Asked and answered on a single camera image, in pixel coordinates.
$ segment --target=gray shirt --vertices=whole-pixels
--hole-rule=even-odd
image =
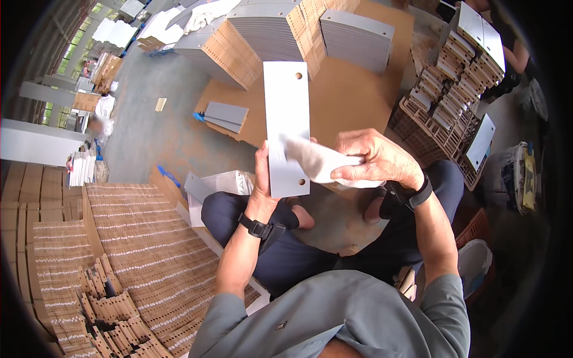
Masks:
[[[447,274],[420,308],[395,288],[354,270],[311,277],[247,317],[234,294],[213,297],[189,358],[314,358],[331,338],[363,357],[467,357],[470,329],[461,279]]]

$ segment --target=plastic crate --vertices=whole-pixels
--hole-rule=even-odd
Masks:
[[[456,246],[458,250],[474,239],[482,239],[488,244],[489,249],[491,250],[488,218],[486,217],[485,210],[483,208],[478,210],[477,214],[474,215],[472,220],[466,226],[465,230],[456,237]],[[484,282],[471,294],[471,296],[466,298],[465,302],[467,306],[476,301],[476,299],[483,293],[485,288],[493,281],[495,276],[496,265],[495,258],[493,258],[488,273],[484,277]]]
[[[417,125],[423,133],[416,131],[412,123],[408,122]],[[476,172],[464,156],[479,124],[480,120],[468,108],[457,120],[457,124],[448,131],[406,97],[401,99],[399,108],[388,122],[390,128],[402,137],[426,164],[438,159],[450,159],[458,164],[464,174],[464,182],[471,191],[475,189],[486,162],[484,160]]]
[[[482,239],[488,245],[490,244],[488,218],[485,216],[483,208],[478,210],[461,234],[457,235],[456,246],[458,250],[473,239]]]

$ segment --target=black watch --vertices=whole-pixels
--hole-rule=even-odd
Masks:
[[[384,197],[380,206],[380,217],[390,219],[399,206],[406,206],[411,211],[428,200],[432,192],[432,186],[428,174],[424,173],[424,184],[420,190],[405,189],[400,183],[389,180],[384,187],[380,187],[379,196]]]
[[[283,224],[278,222],[265,225],[260,221],[251,220],[245,216],[245,213],[241,213],[237,221],[249,230],[250,235],[261,239],[261,244],[258,247],[259,255],[274,244],[287,229]]]

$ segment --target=foot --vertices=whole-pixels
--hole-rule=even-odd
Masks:
[[[382,197],[377,197],[374,200],[372,200],[372,202],[362,215],[364,221],[366,221],[371,225],[377,224],[380,221],[380,205],[382,205],[382,200],[384,200],[384,198]]]
[[[298,199],[298,196],[293,196],[292,198],[288,198],[286,200],[286,204],[289,204],[290,199]],[[303,208],[298,204],[289,205],[291,207],[292,212],[296,215],[296,218],[299,220],[299,229],[312,229],[315,225],[315,220],[312,216],[308,213],[307,209]]]

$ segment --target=hand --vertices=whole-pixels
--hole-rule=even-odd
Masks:
[[[335,150],[344,155],[364,155],[366,162],[334,169],[332,179],[394,180],[415,190],[424,183],[422,170],[415,159],[375,129],[339,133]]]
[[[254,154],[254,159],[255,184],[251,199],[261,207],[274,210],[280,198],[270,196],[269,144],[267,141],[264,141],[262,147]]]

